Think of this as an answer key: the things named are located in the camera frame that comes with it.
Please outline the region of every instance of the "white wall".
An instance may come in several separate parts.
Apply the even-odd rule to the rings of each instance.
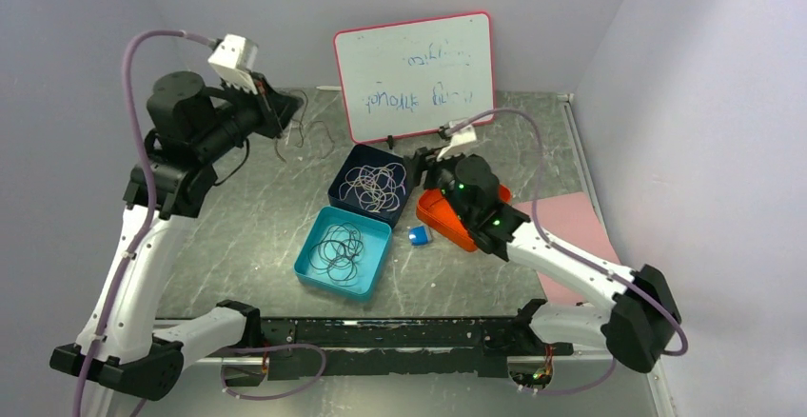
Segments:
[[[121,55],[135,33],[162,26],[149,0],[0,0],[3,415],[69,414],[75,379],[48,360],[101,291],[137,158]],[[180,67],[169,42],[145,43],[136,97]]]
[[[807,0],[625,0],[575,113],[625,263],[667,275],[681,416],[807,415]]]
[[[339,84],[331,46],[338,30],[488,10],[498,87],[538,91],[571,91],[579,83],[621,1],[156,0],[173,27],[254,39],[262,49],[257,69],[285,87]],[[201,62],[186,59],[202,72]]]

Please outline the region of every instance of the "marble tabletop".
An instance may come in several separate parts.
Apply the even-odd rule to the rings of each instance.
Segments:
[[[407,227],[422,188],[413,191],[398,225],[373,298],[358,303],[304,286],[293,266],[320,209],[327,188],[353,147],[339,92],[306,89],[310,104],[304,123],[278,143],[255,136],[246,165],[207,196],[195,230],[177,257],[158,316],[196,317],[225,299],[241,301],[264,316],[467,316],[510,315],[531,298],[543,296],[535,271],[481,252],[468,253],[439,234],[412,247]],[[543,139],[540,198],[581,190],[581,180],[560,104],[554,94],[499,92],[497,104],[534,114]],[[532,199],[539,153],[523,119],[503,115],[477,129],[484,157],[513,201]],[[411,155],[441,144],[435,135],[403,139],[393,150]],[[386,149],[386,144],[374,145]],[[243,158],[234,150],[216,165],[229,173]]]

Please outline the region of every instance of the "black cable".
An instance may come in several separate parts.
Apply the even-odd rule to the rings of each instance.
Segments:
[[[314,251],[319,261],[312,260]],[[326,274],[334,284],[348,286],[359,275],[358,261],[363,251],[362,233],[356,226],[350,223],[332,225],[325,231],[323,239],[308,251],[308,263],[321,274]]]
[[[213,187],[221,186],[223,183],[226,182],[227,179],[232,177],[233,174],[238,172],[239,169],[244,167],[244,164],[246,163],[246,159],[249,158],[249,140],[248,139],[244,140],[244,147],[245,147],[245,150],[246,150],[245,153],[244,153],[244,160],[242,160],[241,163],[239,163],[238,166],[235,167],[235,169],[233,171],[231,171],[230,174],[228,174],[224,179],[222,179],[221,181],[214,182]]]
[[[333,136],[331,136],[331,134],[330,134],[330,129],[328,128],[328,125],[324,121],[315,120],[315,121],[310,122],[308,124],[305,124],[303,122],[303,120],[305,118],[305,113],[308,111],[308,102],[309,102],[308,94],[305,93],[304,90],[300,90],[300,89],[292,89],[292,90],[287,91],[286,93],[291,94],[292,92],[300,92],[302,94],[302,96],[303,96],[304,101],[305,101],[303,103],[303,112],[300,113],[300,118],[299,119],[291,119],[292,122],[297,124],[297,132],[300,134],[300,142],[295,144],[294,147],[297,148],[297,149],[302,149],[303,144],[305,143],[305,129],[307,129],[309,127],[312,127],[314,125],[320,124],[325,128],[325,135],[327,135],[328,141],[330,141],[330,149],[328,150],[328,152],[325,153],[325,155],[320,156],[320,160],[324,160],[336,148],[336,141],[334,141]],[[275,155],[277,155],[277,157],[278,157],[278,159],[280,159],[280,161],[282,161],[283,163],[286,163],[286,160],[285,160],[284,156],[281,155],[280,150],[278,149],[278,141],[280,141],[280,140],[276,139],[275,144],[274,144],[274,146],[275,146]]]

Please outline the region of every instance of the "dark blue box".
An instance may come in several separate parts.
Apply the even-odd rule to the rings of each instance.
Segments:
[[[365,210],[359,203],[359,196],[356,189],[350,190],[349,193],[346,193],[347,190],[343,189],[343,195],[346,196],[344,197],[344,200],[340,199],[339,188],[342,186],[343,182],[345,181],[345,177],[352,169],[360,168],[365,165],[370,167],[383,167],[384,165],[388,165],[390,163],[399,164],[391,168],[393,170],[393,179],[395,181],[403,181],[403,187],[395,190],[395,194],[398,195],[398,199],[400,200],[400,205],[398,208],[391,211],[382,210],[380,212],[370,212]],[[380,220],[395,228],[395,225],[398,223],[398,219],[401,218],[401,213],[404,212],[404,207],[406,206],[406,201],[409,199],[410,193],[411,187],[406,182],[406,170],[404,169],[403,158],[389,152],[384,152],[383,150],[366,146],[364,144],[357,144],[356,146],[353,146],[353,150],[350,151],[347,158],[344,160],[344,164],[336,174],[333,183],[328,189],[327,195],[330,206],[333,206],[334,208],[349,210],[351,212],[367,216],[371,219]]]

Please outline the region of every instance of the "red whiteboard frame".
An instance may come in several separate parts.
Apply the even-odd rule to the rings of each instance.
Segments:
[[[342,89],[342,103],[344,105],[344,115],[347,117],[347,131],[350,133],[350,140],[356,144],[373,144],[373,143],[381,143],[386,140],[386,137],[373,139],[370,141],[356,141],[356,138],[353,137],[353,127],[350,125],[350,114],[347,113],[347,95],[344,94],[344,82],[342,80],[342,67],[339,64],[339,52],[336,50],[336,38],[343,33],[351,33],[354,31],[363,31],[363,30],[374,30],[374,29],[383,29],[386,27],[398,27],[401,25],[409,25],[409,24],[418,24],[421,22],[431,22],[435,20],[445,20],[445,19],[453,19],[455,17],[465,17],[467,15],[484,15],[487,17],[487,32],[488,32],[488,39],[490,40],[490,87],[493,90],[491,96],[493,98],[493,107],[496,107],[496,72],[494,70],[493,64],[493,31],[491,27],[493,26],[493,20],[490,18],[490,14],[484,10],[475,10],[471,12],[463,12],[459,14],[451,14],[451,15],[442,15],[440,17],[428,17],[425,19],[416,19],[416,20],[407,20],[404,22],[395,22],[392,24],[380,24],[380,25],[371,25],[369,27],[359,27],[357,29],[349,29],[349,30],[341,30],[337,31],[336,34],[333,35],[333,53],[336,55],[336,68],[339,71],[339,86]],[[487,125],[493,122],[494,117],[491,116],[490,119],[482,120],[480,122],[474,123],[474,125]],[[418,131],[416,133],[408,133],[408,134],[400,134],[400,135],[392,135],[395,139],[401,138],[410,138],[412,136],[420,136],[423,134],[429,134],[437,132],[437,129],[426,129],[424,131]]]

